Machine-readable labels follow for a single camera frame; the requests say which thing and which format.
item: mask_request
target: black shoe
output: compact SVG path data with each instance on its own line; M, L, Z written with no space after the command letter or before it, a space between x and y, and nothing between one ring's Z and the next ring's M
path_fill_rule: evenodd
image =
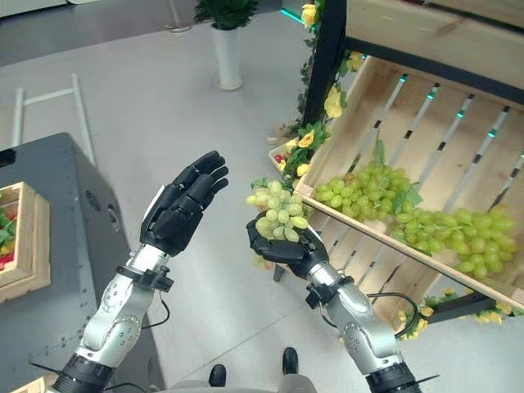
M226 368L223 364L216 364L211 369L209 383L211 387L226 386Z
M298 354L295 348L288 346L282 357L282 372L287 374L298 374Z

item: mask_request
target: gray floor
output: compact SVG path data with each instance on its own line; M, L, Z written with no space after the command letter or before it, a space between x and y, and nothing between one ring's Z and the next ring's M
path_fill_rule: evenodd
M104 0L2 18L0 66L162 30L174 22L168 1L174 4L180 25L193 24L197 0ZM280 0L262 0L258 12L275 11L281 5Z
M228 367L230 386L274 389L289 345L319 392L367 392L367 384L336 333L304 303L304 285L291 276L273 283L251 266L244 205L249 183L276 175L265 139L295 117L305 31L279 13L257 16L242 31L242 75L234 93L213 85L210 30L146 34L82 47L0 68L0 149L8 147L15 90L28 97L67 88L80 77L100 171L115 189L131 244L149 200L188 162L217 149L228 159L230 186L206 211L192 244L170 262L175 285L165 297L172 316L153 332L165 379L207 378ZM24 140L79 126L70 97L30 106ZM156 300L151 320L164 318ZM524 318L502 326L471 319L431 326L401 348L425 392L517 392L524 385Z

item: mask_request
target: robotic arm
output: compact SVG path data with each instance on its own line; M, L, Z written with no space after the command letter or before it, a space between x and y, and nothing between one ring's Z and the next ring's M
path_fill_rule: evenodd
M102 303L84 330L79 347L47 393L100 393L137 342L155 289L169 291L169 258L183 251L202 212L228 185L228 168L217 151L189 165L160 188L148 207L140 247L119 266Z
M298 231L297 243L268 240L259 235L255 222L256 219L247 225L251 248L266 260L287 264L297 277L310 282L307 303L312 309L325 307L347 352L366 376L371 392L420 392L393 330L373 313L372 304L353 279L344 277L329 264L318 234L309 227Z

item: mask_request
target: wooden crate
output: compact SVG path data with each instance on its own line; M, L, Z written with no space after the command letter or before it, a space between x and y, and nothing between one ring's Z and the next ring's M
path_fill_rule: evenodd
M27 183L2 188L2 208L17 213L15 260L0 272L0 303L50 283L49 204Z
M435 3L520 27L524 25L524 6L518 0L437 0ZM398 0L348 1L346 19L348 37L524 89L524 39L518 32L452 11Z
M344 266L363 234L367 235L368 238L360 243L357 256L345 271L366 293L399 291L420 301L440 273L443 273L489 297L507 301L519 308L524 307L524 252L518 252L516 262L507 264L502 274L480 282L451 267L454 253L430 257L313 198L317 185L328 182L332 176L345 174L350 168L356 152L404 73L408 74L408 79L380 127L380 138L386 145L386 162L405 136L410 122L427 99L434 83L441 84L395 165L405 168L406 175L413 181L418 179L430 155L439 146L464 100L470 93L475 94L468 112L419 191L424 198L421 207L442 209L455 185L472 163L472 158L490 132L495 119L504 106L510 105L512 109L507 119L480 161L478 171L454 203L452 211L459 207L487 210L499 194L524 147L522 107L433 75L369 56L348 92L345 112L333 125L332 138L315 153L311 171L296 187L296 192L304 196L305 203L316 209L310 218L313 227L323 229L322 238L328 250L332 249L331 261L337 269ZM357 170L363 163L371 160L373 144L371 145L362 155ZM509 206L510 214L517 222L515 234L521 248L524 247L523 196L524 182L522 178L516 178L505 195L504 203ZM342 238L341 233L348 226L350 231ZM374 258L382 245L387 247L382 248L381 257ZM392 322L396 321L395 316L401 305L402 300L392 299L380 299L376 303L378 312Z

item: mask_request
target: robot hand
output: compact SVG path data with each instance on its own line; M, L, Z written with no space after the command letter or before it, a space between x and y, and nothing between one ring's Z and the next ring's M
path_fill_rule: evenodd
M298 242L268 240L260 235L255 228L255 223L264 215L264 212L260 213L256 219L247 224L246 228L251 248L265 260L287 264L297 277L304 280L308 279L309 271L316 264L326 264L329 261L326 247L311 228L295 228L299 235Z
M228 167L217 151L199 158L163 187L146 212L140 242L175 256L183 251L215 194L228 185Z

